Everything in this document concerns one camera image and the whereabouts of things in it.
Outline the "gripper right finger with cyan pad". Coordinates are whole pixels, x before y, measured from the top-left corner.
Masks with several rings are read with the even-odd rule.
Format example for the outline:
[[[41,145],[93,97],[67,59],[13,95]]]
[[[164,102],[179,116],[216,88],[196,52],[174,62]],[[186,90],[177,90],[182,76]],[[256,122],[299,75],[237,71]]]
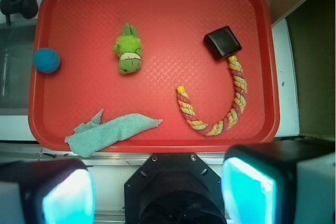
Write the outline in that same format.
[[[233,145],[221,187],[234,223],[335,223],[335,143]]]

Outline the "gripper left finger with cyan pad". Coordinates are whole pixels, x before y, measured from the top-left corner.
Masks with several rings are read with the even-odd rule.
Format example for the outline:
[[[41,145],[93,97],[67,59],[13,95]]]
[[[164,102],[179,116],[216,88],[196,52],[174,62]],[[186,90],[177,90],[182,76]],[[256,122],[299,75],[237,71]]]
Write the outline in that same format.
[[[93,223],[92,174],[78,159],[1,163],[1,223]]]

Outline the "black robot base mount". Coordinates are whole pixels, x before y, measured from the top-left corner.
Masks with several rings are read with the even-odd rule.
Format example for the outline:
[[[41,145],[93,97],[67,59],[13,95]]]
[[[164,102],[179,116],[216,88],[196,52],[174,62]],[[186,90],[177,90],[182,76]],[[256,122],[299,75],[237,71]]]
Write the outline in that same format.
[[[126,223],[226,223],[220,176],[194,153],[153,154],[124,183]]]

